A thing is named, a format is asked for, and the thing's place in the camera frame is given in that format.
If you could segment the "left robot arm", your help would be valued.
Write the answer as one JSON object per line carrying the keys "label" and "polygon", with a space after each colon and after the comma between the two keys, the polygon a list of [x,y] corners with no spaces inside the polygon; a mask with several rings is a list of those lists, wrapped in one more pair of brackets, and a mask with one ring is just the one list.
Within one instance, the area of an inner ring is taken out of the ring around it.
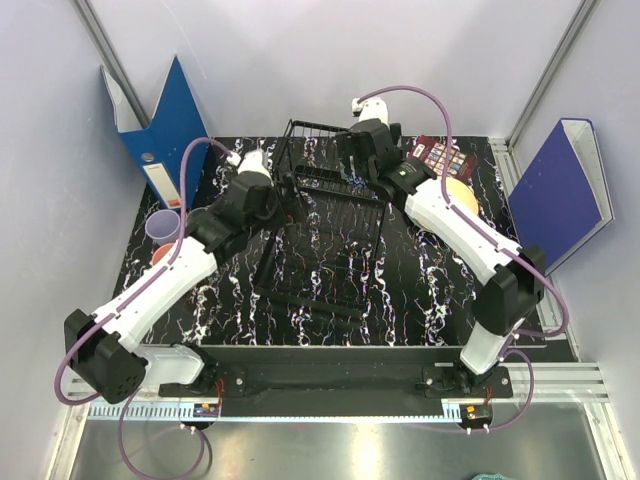
{"label": "left robot arm", "polygon": [[285,186],[256,172],[239,174],[207,209],[186,223],[182,240],[127,290],[92,314],[64,322],[70,367],[97,397],[118,404],[146,385],[183,385],[196,396],[215,386],[215,361],[189,344],[144,346],[154,324],[189,290],[288,216]]}

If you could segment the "beige bird plate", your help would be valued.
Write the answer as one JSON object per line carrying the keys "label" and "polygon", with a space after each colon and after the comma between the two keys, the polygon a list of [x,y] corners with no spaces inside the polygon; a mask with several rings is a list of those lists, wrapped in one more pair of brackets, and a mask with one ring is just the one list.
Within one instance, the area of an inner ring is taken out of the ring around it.
{"label": "beige bird plate", "polygon": [[445,181],[446,201],[442,194],[442,178],[427,180],[417,187],[417,192],[407,200],[405,211],[412,221],[426,230],[440,234],[445,230],[457,232],[463,221],[451,204],[459,207],[465,214],[477,218],[479,206],[476,197],[469,186],[453,178]]}

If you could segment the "pink cup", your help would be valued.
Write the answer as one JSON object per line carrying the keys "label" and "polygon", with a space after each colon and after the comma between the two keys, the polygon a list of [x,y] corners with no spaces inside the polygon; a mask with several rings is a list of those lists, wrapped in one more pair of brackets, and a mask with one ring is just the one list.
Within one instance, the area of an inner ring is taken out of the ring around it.
{"label": "pink cup", "polygon": [[167,243],[165,245],[159,246],[152,255],[151,266],[155,266],[160,263],[163,259],[169,256],[173,252],[173,250],[173,243]]}

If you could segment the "black wire dish rack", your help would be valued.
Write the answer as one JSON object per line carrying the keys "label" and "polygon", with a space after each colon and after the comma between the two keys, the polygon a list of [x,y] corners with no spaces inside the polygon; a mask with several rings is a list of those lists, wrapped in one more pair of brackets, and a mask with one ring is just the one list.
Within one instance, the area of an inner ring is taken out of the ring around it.
{"label": "black wire dish rack", "polygon": [[279,138],[275,174],[295,182],[306,215],[271,234],[254,289],[274,302],[356,319],[367,309],[386,205],[342,178],[339,131],[292,120]]}

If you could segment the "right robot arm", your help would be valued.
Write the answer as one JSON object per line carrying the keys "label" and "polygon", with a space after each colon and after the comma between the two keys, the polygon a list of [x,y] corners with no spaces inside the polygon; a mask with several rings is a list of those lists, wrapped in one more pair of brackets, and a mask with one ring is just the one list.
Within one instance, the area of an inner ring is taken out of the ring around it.
{"label": "right robot arm", "polygon": [[379,119],[337,133],[341,172],[437,235],[474,273],[481,285],[472,306],[475,325],[453,375],[460,393],[476,396],[488,387],[488,371],[504,356],[508,338],[543,299],[545,254],[521,248],[446,196],[444,181],[423,160],[402,153],[400,133],[399,124]]}

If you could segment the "lavender cup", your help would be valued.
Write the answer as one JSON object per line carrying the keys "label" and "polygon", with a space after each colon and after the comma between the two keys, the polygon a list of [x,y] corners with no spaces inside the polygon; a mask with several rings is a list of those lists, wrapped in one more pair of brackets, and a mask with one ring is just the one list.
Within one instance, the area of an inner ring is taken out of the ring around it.
{"label": "lavender cup", "polygon": [[158,210],[146,220],[145,234],[158,246],[177,240],[181,225],[180,215],[170,209]]}

